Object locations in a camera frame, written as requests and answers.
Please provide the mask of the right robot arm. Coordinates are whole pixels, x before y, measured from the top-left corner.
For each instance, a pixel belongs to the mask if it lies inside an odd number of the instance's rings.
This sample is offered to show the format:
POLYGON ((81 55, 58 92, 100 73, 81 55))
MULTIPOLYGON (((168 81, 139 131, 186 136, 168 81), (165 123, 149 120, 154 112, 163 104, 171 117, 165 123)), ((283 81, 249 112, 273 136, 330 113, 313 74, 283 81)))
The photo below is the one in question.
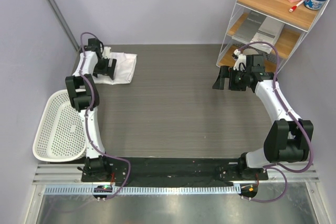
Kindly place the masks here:
POLYGON ((235 50, 233 57, 234 66, 221 66, 213 89, 224 89, 225 80, 228 80, 231 91, 250 88, 263 103, 272 122, 263 147, 240 156, 237 166, 239 177, 251 179, 275 165, 294 172, 285 163, 307 161, 307 165, 297 171, 305 172, 313 163, 312 122, 303 120, 291 108, 281 92, 276 75, 266 71, 262 55, 247 49, 244 52, 235 50))

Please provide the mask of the white long sleeve shirt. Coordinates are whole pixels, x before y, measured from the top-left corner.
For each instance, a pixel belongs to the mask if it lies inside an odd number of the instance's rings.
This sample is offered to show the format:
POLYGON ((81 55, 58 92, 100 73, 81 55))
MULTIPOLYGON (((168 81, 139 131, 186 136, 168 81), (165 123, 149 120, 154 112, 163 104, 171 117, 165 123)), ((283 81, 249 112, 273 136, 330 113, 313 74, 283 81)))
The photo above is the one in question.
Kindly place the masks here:
POLYGON ((103 58, 109 59, 109 63, 112 63, 112 59, 116 59, 116 67, 114 72, 114 79, 112 80, 108 76, 99 74, 97 77, 93 77, 95 84, 129 84, 132 81, 137 54, 127 54, 124 52, 110 52, 108 55, 103 53, 103 58))

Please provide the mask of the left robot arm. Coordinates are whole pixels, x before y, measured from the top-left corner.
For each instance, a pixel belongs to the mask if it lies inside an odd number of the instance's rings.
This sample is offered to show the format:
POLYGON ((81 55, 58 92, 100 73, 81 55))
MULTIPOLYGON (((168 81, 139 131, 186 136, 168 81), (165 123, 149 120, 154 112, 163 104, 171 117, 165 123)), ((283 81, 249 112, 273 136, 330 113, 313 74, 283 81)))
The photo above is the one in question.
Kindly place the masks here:
POLYGON ((85 181, 107 181, 112 169, 103 147, 98 126, 99 93, 94 77, 114 79, 117 61, 103 55, 104 46, 98 38, 89 38, 81 45, 76 71, 65 79, 71 106, 78 112, 85 131, 86 158, 83 168, 85 181))

